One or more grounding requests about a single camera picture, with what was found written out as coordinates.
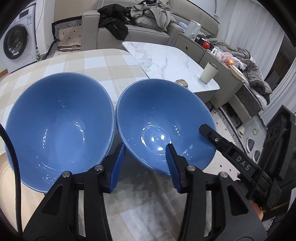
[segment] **white marble tabletop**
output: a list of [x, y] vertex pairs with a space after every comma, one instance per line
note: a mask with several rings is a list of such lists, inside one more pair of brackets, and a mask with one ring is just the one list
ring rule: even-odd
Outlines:
[[199, 79], [203, 68], [178, 48], [141, 42], [123, 42], [122, 44], [134, 56], [149, 78], [173, 82], [183, 79], [193, 93], [220, 89], [213, 79], [208, 84], [203, 83]]

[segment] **washing machine label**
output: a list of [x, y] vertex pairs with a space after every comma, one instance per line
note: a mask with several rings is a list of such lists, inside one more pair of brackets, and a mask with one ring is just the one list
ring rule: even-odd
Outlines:
[[32, 23], [32, 16], [27, 17], [27, 25]]

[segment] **cup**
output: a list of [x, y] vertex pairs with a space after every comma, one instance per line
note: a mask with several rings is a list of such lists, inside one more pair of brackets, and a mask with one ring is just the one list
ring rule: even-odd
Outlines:
[[200, 76], [200, 80], [205, 84], [209, 83], [212, 78], [217, 74], [218, 68], [213, 63], [208, 62], [204, 71]]

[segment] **drawer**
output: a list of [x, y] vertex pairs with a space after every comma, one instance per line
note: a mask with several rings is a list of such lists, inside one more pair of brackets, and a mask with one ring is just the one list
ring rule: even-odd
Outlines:
[[202, 56], [205, 53], [205, 49], [199, 46], [197, 43], [185, 38], [183, 35], [179, 34], [174, 47], [182, 50], [189, 57], [191, 57], [196, 63], [199, 63]]

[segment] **plastic bag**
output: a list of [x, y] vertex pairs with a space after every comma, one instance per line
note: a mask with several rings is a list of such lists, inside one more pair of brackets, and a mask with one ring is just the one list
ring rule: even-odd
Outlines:
[[218, 51], [216, 53], [216, 59], [218, 62], [223, 62], [227, 66], [234, 65], [237, 68], [240, 68], [242, 70], [245, 70], [247, 65], [241, 62], [238, 58], [234, 57], [231, 53], [229, 52], [220, 52]]

